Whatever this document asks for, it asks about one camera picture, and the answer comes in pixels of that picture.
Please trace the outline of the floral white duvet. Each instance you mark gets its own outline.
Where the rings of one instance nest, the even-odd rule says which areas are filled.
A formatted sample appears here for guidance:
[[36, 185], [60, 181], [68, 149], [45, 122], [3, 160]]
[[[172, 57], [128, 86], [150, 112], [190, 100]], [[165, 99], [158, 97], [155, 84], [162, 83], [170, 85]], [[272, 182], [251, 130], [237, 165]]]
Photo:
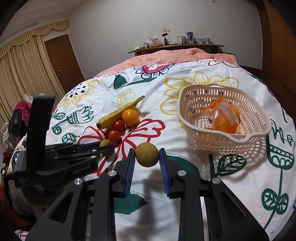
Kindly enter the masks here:
[[[234, 87], [252, 96], [271, 121], [270, 133], [254, 150], [221, 154], [193, 148], [177, 116], [180, 91], [188, 85]], [[109, 128], [97, 128], [102, 117], [144, 95], [135, 108], [139, 123], [121, 133], [114, 153], [98, 159], [98, 167], [82, 177], [93, 181], [127, 158], [129, 150], [151, 143], [180, 167], [203, 180], [220, 178], [267, 233], [268, 240], [295, 240], [295, 126], [267, 85], [241, 67], [211, 60], [179, 64], [147, 64], [85, 80], [53, 105], [46, 145], [88, 144], [108, 139]], [[11, 160], [14, 171], [27, 135]], [[72, 182], [64, 186], [18, 188], [32, 202], [37, 221]], [[180, 199], [164, 190], [159, 161], [141, 166], [136, 159], [130, 193], [114, 199], [116, 240], [179, 240]]]

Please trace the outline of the blue white mug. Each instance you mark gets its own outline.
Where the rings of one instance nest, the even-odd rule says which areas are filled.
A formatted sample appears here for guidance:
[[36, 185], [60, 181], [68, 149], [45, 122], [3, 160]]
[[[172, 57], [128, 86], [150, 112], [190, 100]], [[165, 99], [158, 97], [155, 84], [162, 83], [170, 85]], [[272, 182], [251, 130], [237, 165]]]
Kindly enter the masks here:
[[193, 32], [186, 32], [186, 36], [187, 36], [187, 42], [189, 44], [193, 44], [194, 43], [194, 34], [193, 34]]

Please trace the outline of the wooden door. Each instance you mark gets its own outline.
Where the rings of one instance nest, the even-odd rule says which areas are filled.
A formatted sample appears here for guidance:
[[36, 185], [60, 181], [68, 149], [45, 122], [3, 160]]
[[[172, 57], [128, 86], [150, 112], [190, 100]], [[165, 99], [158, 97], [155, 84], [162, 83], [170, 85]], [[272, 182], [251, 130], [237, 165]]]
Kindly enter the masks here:
[[68, 35], [45, 41], [52, 67], [65, 93], [85, 80]]

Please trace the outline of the red cherry tomato near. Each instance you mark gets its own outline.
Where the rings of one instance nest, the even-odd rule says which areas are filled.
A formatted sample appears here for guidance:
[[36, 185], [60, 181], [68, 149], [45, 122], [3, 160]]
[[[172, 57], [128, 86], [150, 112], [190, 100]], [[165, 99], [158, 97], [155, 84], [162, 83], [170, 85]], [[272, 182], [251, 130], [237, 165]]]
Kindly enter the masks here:
[[108, 139], [112, 142], [112, 144], [118, 144], [121, 140], [121, 133], [117, 130], [110, 130], [108, 133]]

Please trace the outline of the brown longan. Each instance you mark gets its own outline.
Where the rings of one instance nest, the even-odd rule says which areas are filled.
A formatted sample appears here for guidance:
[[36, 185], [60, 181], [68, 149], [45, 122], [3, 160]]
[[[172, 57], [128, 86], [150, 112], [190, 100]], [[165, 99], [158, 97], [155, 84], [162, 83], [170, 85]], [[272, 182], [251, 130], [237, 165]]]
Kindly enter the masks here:
[[105, 139], [100, 142], [100, 147], [107, 146], [107, 145], [112, 145], [112, 142], [109, 139]]
[[146, 168], [153, 167], [159, 161], [159, 151], [151, 143], [141, 143], [135, 149], [137, 162]]

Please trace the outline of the cream plastic basket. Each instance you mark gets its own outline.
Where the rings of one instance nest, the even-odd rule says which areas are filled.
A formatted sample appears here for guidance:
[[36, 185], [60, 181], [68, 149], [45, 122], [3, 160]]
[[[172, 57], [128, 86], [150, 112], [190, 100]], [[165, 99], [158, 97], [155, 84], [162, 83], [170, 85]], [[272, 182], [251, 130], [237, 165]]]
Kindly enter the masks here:
[[254, 150], [272, 127], [252, 96], [215, 84], [184, 87], [178, 96], [177, 116], [193, 148], [221, 154]]

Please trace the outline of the snack bag on shelf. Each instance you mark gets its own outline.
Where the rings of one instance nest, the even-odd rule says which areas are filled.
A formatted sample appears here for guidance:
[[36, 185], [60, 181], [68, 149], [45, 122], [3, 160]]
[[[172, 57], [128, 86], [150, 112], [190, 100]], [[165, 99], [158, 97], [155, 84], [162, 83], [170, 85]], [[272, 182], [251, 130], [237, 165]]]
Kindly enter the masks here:
[[149, 38], [151, 43], [149, 44], [150, 47], [160, 47], [163, 46], [163, 42], [158, 38]]

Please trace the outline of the black phone stand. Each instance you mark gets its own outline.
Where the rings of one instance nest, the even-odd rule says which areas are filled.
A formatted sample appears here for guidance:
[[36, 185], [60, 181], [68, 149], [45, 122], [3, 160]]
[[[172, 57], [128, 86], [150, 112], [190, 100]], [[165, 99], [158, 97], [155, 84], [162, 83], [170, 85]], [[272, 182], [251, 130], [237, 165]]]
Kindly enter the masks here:
[[168, 33], [165, 32], [165, 33], [162, 34], [162, 36], [163, 36], [163, 38], [164, 38], [164, 45], [165, 45], [165, 46], [169, 45], [169, 41], [168, 41], [168, 39], [167, 39]]

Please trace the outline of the plastic bag of oranges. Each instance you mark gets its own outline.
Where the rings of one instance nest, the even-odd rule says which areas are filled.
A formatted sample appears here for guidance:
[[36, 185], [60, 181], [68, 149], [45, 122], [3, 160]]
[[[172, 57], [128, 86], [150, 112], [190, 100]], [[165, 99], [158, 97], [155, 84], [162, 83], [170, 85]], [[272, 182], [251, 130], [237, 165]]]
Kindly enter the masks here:
[[217, 98], [200, 109], [208, 118], [212, 130], [229, 134], [238, 134], [240, 132], [240, 112], [223, 97]]

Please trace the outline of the pink blanket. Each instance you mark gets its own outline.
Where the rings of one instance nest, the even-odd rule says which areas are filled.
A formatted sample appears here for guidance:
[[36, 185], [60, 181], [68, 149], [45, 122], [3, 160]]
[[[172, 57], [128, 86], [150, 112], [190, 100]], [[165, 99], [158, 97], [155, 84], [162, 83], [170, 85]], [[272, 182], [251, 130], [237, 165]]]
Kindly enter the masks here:
[[151, 54], [144, 54], [132, 57], [122, 63], [114, 65], [95, 77], [113, 74], [128, 68], [139, 67], [147, 64], [178, 64], [197, 60], [223, 61], [232, 67], [238, 67], [236, 57], [231, 54], [210, 54], [199, 48], [180, 49], [180, 50], [161, 50]]

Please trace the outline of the wooden wardrobe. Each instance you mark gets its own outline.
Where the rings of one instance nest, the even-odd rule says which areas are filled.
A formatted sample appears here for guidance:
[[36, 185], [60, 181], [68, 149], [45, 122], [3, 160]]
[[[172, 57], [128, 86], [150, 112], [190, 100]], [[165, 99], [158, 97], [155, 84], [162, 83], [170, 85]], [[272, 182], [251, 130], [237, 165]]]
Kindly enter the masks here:
[[268, 1], [257, 1], [262, 30], [262, 78], [295, 118], [295, 37]]

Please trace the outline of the red cherry tomato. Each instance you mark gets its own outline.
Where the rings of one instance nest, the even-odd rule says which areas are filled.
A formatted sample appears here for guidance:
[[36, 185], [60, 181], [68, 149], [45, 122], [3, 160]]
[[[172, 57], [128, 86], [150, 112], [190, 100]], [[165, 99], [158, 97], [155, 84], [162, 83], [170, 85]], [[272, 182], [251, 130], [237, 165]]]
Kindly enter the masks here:
[[125, 122], [123, 120], [117, 120], [113, 123], [112, 125], [113, 129], [122, 133], [126, 127], [125, 127]]
[[112, 142], [112, 144], [118, 144], [121, 140], [121, 133], [117, 130], [110, 130], [108, 133], [108, 139]]

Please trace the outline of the wooden headboard shelf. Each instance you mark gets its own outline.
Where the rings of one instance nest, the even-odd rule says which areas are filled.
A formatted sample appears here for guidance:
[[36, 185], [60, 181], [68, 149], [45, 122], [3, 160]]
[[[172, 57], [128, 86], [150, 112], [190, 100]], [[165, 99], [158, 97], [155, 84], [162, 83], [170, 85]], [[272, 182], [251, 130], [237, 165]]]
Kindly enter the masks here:
[[190, 48], [198, 48], [207, 53], [217, 54], [218, 48], [223, 48], [224, 45], [220, 44], [171, 44], [171, 45], [163, 45], [163, 46], [156, 46], [156, 47], [149, 47], [144, 49], [136, 49], [130, 51], [129, 54], [134, 53], [135, 56], [140, 56], [144, 54], [151, 54], [161, 50], [180, 50], [180, 49], [190, 49]]

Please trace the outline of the yellow banana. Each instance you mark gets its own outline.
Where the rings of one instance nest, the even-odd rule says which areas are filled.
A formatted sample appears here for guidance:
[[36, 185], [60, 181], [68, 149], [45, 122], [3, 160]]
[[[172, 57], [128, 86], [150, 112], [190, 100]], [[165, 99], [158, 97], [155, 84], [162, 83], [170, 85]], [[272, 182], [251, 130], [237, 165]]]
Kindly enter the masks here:
[[113, 123], [119, 120], [126, 109], [135, 108], [136, 105], [145, 98], [144, 95], [138, 97], [135, 101], [129, 102], [124, 106], [120, 107], [119, 109], [113, 111], [112, 113], [102, 117], [100, 120], [97, 121], [96, 126], [97, 128], [109, 128], [113, 125]]

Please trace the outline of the orange mandarin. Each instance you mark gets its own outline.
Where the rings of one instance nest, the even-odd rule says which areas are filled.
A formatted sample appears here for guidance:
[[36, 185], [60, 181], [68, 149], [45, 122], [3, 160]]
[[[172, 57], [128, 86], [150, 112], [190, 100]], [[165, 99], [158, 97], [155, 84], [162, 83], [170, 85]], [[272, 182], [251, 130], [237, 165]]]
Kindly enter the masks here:
[[137, 111], [131, 108], [126, 109], [122, 113], [122, 120], [129, 127], [137, 125], [139, 123], [139, 117], [138, 117]]

